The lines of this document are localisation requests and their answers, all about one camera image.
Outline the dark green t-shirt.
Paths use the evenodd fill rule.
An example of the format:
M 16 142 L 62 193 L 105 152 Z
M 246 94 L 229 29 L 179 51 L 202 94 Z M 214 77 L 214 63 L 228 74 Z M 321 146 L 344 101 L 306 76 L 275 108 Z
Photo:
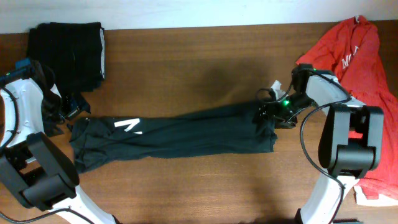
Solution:
M 82 174 L 113 161 L 174 159 L 274 150 L 275 122 L 256 123 L 255 101 L 170 118 L 80 118 L 72 126 L 74 165 Z

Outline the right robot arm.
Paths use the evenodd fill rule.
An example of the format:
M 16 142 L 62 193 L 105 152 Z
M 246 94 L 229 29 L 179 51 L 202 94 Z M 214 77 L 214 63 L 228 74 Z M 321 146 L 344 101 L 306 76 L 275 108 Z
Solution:
M 292 129 L 297 116 L 309 112 L 299 124 L 299 138 L 307 161 L 320 172 L 311 196 L 299 208 L 294 223 L 335 223 L 347 193 L 381 160 L 384 113 L 377 106 L 357 100 L 330 70 L 301 63 L 291 73 L 287 90 L 275 81 L 266 88 L 268 97 L 256 96 L 259 111 L 254 122 L 270 120 L 277 129 Z M 304 141 L 307 121 L 317 112 L 326 115 L 318 145 L 318 163 L 310 157 Z

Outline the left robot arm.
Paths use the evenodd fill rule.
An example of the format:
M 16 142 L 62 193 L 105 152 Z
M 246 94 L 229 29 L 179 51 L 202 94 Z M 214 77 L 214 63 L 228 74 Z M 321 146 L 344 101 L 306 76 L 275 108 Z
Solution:
M 63 119 L 53 72 L 30 58 L 16 62 L 1 76 L 1 99 L 1 183 L 23 207 L 43 213 L 26 222 L 58 215 L 68 223 L 117 224 L 83 191 L 72 161 L 47 136 L 45 120 Z

